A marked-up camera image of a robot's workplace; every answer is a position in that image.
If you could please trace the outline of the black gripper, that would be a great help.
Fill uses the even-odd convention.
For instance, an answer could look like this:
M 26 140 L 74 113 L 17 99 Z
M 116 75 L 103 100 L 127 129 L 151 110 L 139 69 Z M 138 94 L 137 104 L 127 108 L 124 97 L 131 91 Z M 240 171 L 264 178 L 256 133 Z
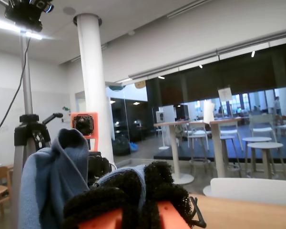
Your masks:
M 113 210 L 122 210 L 122 229 L 136 229 L 139 221 L 139 205 L 142 183 L 133 170 L 118 172 L 98 180 L 112 172 L 112 165 L 100 152 L 89 152 L 88 187 L 91 188 L 71 198 L 63 210 L 63 229 L 78 229 L 81 223 Z M 157 204 L 168 201 L 189 228 L 205 229 L 207 224 L 197 205 L 198 199 L 179 185 L 174 184 L 171 166 L 166 162 L 153 162 L 144 168 L 146 199 L 143 206 L 143 228 L 161 229 Z

